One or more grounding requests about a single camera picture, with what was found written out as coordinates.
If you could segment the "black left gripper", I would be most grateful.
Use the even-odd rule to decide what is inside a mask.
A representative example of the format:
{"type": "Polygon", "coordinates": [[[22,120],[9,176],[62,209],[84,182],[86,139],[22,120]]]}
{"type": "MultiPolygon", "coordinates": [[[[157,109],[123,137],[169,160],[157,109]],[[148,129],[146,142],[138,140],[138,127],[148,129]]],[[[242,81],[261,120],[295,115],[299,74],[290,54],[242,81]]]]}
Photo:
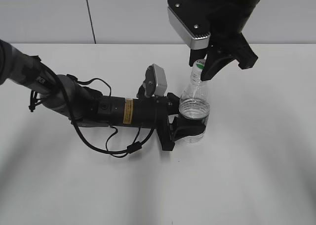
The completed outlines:
{"type": "Polygon", "coordinates": [[[178,116],[180,98],[169,92],[166,96],[145,97],[141,85],[136,95],[141,104],[140,116],[149,121],[151,131],[156,130],[163,151],[172,151],[175,142],[182,138],[202,136],[206,130],[206,118],[178,116]]]}

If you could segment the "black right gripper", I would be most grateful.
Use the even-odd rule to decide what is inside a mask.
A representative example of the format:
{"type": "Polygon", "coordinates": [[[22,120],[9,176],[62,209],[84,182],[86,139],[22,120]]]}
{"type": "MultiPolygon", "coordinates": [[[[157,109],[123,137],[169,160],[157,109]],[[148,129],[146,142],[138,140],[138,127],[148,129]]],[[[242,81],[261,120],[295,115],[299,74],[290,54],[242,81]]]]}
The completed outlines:
{"type": "Polygon", "coordinates": [[[226,65],[237,60],[241,69],[252,68],[257,55],[250,48],[242,30],[260,0],[196,0],[207,5],[210,27],[208,47],[191,49],[189,66],[206,57],[201,81],[213,79],[226,65]]]}

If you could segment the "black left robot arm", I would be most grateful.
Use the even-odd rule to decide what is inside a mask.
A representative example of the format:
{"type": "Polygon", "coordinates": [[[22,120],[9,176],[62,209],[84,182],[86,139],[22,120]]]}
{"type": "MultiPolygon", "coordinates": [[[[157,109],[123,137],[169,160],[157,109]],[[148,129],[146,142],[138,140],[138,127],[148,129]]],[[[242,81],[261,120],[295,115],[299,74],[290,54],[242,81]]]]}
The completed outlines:
{"type": "Polygon", "coordinates": [[[40,57],[24,54],[1,41],[0,80],[8,79],[30,89],[30,111],[43,105],[67,117],[79,136],[83,127],[149,129],[157,133],[162,150],[171,151],[177,140],[197,136],[206,129],[203,119],[180,114],[180,99],[166,91],[164,69],[156,64],[146,69],[136,98],[115,97],[89,88],[90,81],[57,75],[40,57]]]}

